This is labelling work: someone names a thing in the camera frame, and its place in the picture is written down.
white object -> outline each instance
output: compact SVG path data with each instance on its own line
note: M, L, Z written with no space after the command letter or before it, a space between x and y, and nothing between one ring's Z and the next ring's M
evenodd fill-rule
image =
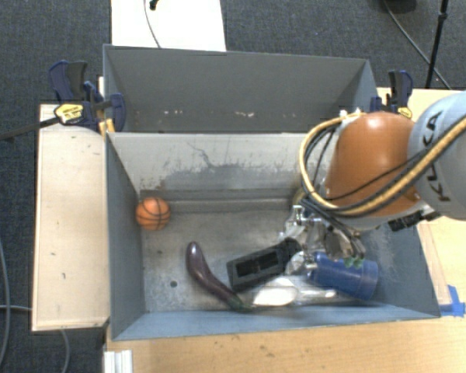
M151 11L147 0L111 0L112 44L157 47L148 20L162 48L226 51L219 0L159 0Z
M298 295L294 284L285 277L267 282L254 297L253 305L279 307L290 304Z
M103 353L104 373L133 373L133 351L105 351Z

orange object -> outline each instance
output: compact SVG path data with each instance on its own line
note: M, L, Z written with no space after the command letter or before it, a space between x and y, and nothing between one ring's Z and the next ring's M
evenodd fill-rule
M345 127L336 143L325 181L326 197L337 206L361 201L399 174L407 161L407 145L414 122L402 115L375 112L358 117ZM419 201L414 187L374 217L401 213Z
M160 197L147 197L136 208L136 219L142 228L149 231L163 229L171 218L171 209Z

orange ball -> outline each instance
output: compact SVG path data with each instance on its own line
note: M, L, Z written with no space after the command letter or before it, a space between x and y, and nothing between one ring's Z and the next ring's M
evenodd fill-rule
M147 197L136 208L136 218L142 228L149 231L163 229L171 218L171 209L160 197Z

scratch mark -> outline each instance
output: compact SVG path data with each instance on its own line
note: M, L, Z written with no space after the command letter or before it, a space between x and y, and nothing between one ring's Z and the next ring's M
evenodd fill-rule
M205 164L207 165L207 167L208 167L209 169L215 169L215 168L216 168L216 166L212 164L212 162L211 162L210 159L209 159L209 156L207 155L207 153L206 153L203 149L197 148L196 146L193 146L193 145L191 145L190 143L188 143L188 145L189 145L194 151L199 152L200 157L203 159L203 161L205 162Z

black cable on floor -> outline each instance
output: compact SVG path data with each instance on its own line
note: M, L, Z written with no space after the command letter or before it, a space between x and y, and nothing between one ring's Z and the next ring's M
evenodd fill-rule
M0 305L0 309L5 310L5 334L3 336L2 349L0 350L0 368L2 367L3 360L5 358L5 353L7 352L7 346L9 344L10 336L10 320L11 320L11 311L14 309L16 311L31 311L29 307L22 307L20 305L11 305L10 302L10 286L9 286L9 274L7 272L7 264L5 262L5 254L3 252L2 237L0 236L0 264L2 266L2 275L5 291L5 304ZM71 347L69 345L68 336L64 330L61 330L61 335L64 338L66 356L64 367L62 373L66 373L69 367L69 360L71 359Z
M423 60L429 64L429 58L426 56L426 54L421 50L421 48L419 48L418 44L409 36L409 33L407 33L407 31L404 29L404 26L402 26L402 24L398 21L398 19L395 17L394 13L390 10L390 7L388 6L388 3L386 0L381 0L385 6L385 8L387 9L387 12L388 12L388 15L390 15L390 17L392 18L392 20L394 21L395 25L397 25L398 29L402 32L402 34L405 36L405 38L408 40L408 42L415 48L416 51L418 51L418 54L421 55L421 57L423 58ZM449 83L447 82L447 80L437 71L436 68L433 69L433 71L435 72L435 74L438 76L438 78L440 79L440 81L449 89L449 90L452 90L452 88L450 87Z

